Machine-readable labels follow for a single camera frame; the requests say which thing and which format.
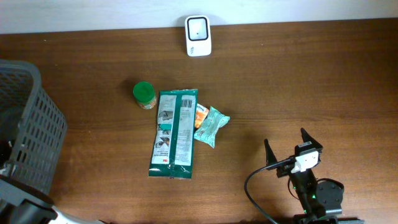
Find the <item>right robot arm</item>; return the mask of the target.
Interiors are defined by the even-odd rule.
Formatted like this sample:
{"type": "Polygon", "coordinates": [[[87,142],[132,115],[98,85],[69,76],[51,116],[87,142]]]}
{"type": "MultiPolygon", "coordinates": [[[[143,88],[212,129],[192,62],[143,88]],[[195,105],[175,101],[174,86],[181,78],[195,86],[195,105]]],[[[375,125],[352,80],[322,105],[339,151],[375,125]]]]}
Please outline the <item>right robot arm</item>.
{"type": "Polygon", "coordinates": [[[264,141],[267,170],[276,170],[278,178],[288,177],[303,208],[294,215],[294,223],[364,223],[358,218],[338,218],[343,213],[342,202],[345,187],[337,180],[315,177],[312,169],[321,162],[323,146],[303,128],[303,143],[295,146],[294,154],[277,160],[268,140],[264,141]]]}

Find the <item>green lid jar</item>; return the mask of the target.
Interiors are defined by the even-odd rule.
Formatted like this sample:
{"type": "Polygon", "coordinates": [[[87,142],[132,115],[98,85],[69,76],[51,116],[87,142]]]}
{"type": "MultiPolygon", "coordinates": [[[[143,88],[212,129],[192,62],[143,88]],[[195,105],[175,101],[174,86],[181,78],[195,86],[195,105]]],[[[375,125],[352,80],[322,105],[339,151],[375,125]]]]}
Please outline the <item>green lid jar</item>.
{"type": "Polygon", "coordinates": [[[149,110],[156,105],[155,90],[149,82],[137,83],[133,88],[133,95],[142,109],[149,110]]]}

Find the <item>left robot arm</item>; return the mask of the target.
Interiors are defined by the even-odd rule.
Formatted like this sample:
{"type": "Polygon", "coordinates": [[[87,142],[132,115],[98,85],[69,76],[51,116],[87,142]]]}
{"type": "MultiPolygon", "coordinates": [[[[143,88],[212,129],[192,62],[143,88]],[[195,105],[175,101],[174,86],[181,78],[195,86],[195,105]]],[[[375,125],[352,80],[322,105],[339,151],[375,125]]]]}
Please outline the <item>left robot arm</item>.
{"type": "Polygon", "coordinates": [[[1,176],[1,223],[26,224],[105,224],[61,212],[43,192],[1,176]]]}

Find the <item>green white wipes pack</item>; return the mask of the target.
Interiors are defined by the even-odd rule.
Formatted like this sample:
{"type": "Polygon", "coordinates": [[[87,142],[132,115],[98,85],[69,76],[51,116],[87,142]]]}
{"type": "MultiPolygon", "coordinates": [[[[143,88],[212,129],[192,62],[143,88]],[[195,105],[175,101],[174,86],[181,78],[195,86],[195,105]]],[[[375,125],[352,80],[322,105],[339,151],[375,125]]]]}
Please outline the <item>green white wipes pack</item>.
{"type": "Polygon", "coordinates": [[[197,89],[161,91],[150,177],[191,179],[197,89]]]}

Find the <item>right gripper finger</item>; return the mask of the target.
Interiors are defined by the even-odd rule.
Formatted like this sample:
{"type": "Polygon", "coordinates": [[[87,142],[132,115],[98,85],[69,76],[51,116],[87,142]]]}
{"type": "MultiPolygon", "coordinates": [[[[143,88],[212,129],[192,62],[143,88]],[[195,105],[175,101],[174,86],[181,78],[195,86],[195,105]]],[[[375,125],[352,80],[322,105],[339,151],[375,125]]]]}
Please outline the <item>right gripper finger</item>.
{"type": "Polygon", "coordinates": [[[271,170],[277,164],[277,159],[269,145],[268,139],[264,140],[264,146],[266,150],[266,168],[267,170],[271,170]]]}
{"type": "Polygon", "coordinates": [[[309,135],[309,133],[307,133],[307,131],[304,128],[301,128],[300,132],[304,142],[311,142],[310,145],[318,151],[321,151],[323,149],[323,146],[313,137],[311,137],[311,135],[309,135]]]}

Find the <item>mint green snack packet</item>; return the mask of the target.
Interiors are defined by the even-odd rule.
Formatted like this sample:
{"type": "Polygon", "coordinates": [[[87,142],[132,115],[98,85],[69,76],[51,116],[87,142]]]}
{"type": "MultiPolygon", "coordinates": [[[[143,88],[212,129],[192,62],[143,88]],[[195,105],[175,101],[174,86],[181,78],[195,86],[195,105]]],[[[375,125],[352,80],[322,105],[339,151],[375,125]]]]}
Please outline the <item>mint green snack packet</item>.
{"type": "Polygon", "coordinates": [[[193,135],[194,139],[215,148],[216,134],[220,128],[229,122],[229,120],[229,116],[224,115],[211,106],[207,117],[202,122],[201,126],[195,131],[195,134],[193,135]]]}

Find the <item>orange tissue packet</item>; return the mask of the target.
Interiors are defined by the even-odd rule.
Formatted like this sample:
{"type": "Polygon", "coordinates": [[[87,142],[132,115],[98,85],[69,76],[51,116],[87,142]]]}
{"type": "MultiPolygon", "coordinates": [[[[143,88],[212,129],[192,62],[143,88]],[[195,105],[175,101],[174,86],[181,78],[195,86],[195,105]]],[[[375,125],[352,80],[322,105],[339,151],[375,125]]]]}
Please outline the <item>orange tissue packet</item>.
{"type": "Polygon", "coordinates": [[[196,108],[196,116],[195,116],[195,128],[199,128],[203,121],[206,119],[207,115],[209,113],[209,109],[202,106],[201,104],[197,104],[196,108]]]}

